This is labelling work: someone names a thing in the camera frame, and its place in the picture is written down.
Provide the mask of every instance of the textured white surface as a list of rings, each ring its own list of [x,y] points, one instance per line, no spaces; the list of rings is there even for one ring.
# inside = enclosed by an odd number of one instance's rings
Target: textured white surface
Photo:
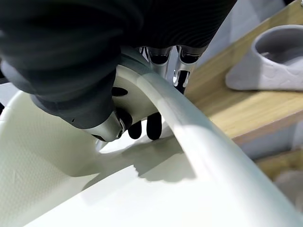
[[[289,38],[286,40],[287,43],[279,45],[281,34],[284,36],[289,34]],[[293,45],[298,35],[303,40],[303,26],[278,26],[259,35],[250,51],[226,75],[226,85],[235,90],[302,91],[303,42],[296,48]],[[286,50],[278,53],[261,53],[256,48],[258,45],[262,45],[265,50],[266,46],[273,51],[279,51],[278,48],[281,46]]]
[[[0,117],[0,226],[20,227],[80,192],[94,139],[19,94]]]

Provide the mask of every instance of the black rubber fingertip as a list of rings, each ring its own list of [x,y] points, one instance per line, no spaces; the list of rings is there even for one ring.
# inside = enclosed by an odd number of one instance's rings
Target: black rubber fingertip
[[[142,126],[141,126],[141,121],[133,124],[129,129],[128,129],[128,135],[130,138],[136,140],[140,138],[142,133]]]
[[[160,113],[154,113],[147,117],[146,131],[148,138],[151,140],[157,140],[160,138],[162,133],[162,121]]]

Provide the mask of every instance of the curved white edge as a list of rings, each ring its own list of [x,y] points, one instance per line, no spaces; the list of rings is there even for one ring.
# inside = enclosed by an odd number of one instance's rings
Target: curved white edge
[[[142,64],[124,59],[128,77],[162,114],[189,159],[197,177],[206,166],[226,192],[246,227],[301,227],[294,206],[242,152],[189,100]]]
[[[13,103],[19,99],[19,97],[22,95],[22,91],[18,91],[9,101],[6,107],[4,107],[4,110],[2,111],[0,115],[0,136],[5,130],[5,126],[7,125],[7,121],[10,117],[10,111],[12,111],[11,106],[13,106]]]

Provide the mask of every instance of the white plastic part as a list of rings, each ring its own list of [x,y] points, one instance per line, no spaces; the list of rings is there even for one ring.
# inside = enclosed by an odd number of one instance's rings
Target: white plastic part
[[[0,120],[1,225],[303,226],[287,198],[182,94],[138,61],[122,65],[118,76],[152,101],[182,149],[174,137],[125,134],[96,153],[92,136],[20,92]]]

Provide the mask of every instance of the robotic hand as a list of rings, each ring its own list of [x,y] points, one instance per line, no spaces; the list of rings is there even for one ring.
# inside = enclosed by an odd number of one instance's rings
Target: robotic hand
[[[121,45],[145,51],[150,67],[184,93],[202,53],[236,0],[0,0],[3,74],[34,103],[103,141],[141,120],[116,108]],[[176,46],[175,75],[167,75]],[[161,115],[147,117],[147,135],[161,134]]]

